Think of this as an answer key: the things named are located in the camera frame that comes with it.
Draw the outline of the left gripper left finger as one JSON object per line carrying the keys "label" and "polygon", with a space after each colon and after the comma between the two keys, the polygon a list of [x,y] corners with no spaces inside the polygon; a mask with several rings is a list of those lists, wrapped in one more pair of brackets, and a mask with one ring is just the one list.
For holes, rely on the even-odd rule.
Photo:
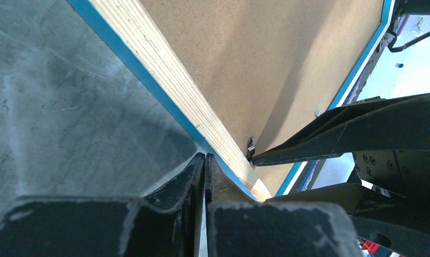
{"label": "left gripper left finger", "polygon": [[204,163],[143,197],[19,197],[0,213],[0,256],[197,256]]}

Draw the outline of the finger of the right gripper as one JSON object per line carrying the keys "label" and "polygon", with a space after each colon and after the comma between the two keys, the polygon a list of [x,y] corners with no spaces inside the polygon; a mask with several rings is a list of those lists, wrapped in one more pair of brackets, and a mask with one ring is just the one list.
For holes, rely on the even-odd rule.
{"label": "finger of the right gripper", "polygon": [[379,150],[430,152],[430,93],[328,110],[252,163],[272,166]]}
{"label": "finger of the right gripper", "polygon": [[341,183],[269,201],[335,203],[350,215],[359,238],[403,256],[430,256],[430,199],[392,199],[360,184]]}

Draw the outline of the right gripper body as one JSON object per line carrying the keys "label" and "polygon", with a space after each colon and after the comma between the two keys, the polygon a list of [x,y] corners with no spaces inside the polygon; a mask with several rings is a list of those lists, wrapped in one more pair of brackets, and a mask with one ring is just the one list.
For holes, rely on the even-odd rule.
{"label": "right gripper body", "polygon": [[362,190],[348,213],[376,220],[430,220],[430,152],[353,152],[357,177],[379,188]]}

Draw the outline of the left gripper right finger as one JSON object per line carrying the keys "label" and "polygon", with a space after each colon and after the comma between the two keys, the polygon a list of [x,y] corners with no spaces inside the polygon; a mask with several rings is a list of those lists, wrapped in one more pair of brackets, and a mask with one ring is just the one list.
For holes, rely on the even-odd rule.
{"label": "left gripper right finger", "polygon": [[339,205],[252,201],[213,154],[204,172],[209,256],[362,256],[354,224]]}

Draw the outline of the blue picture frame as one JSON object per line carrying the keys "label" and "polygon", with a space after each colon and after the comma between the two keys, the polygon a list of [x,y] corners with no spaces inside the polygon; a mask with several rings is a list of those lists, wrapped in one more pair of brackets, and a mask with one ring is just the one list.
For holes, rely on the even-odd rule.
{"label": "blue picture frame", "polygon": [[246,194],[284,192],[292,164],[253,167],[340,105],[393,1],[70,1],[71,7]]}

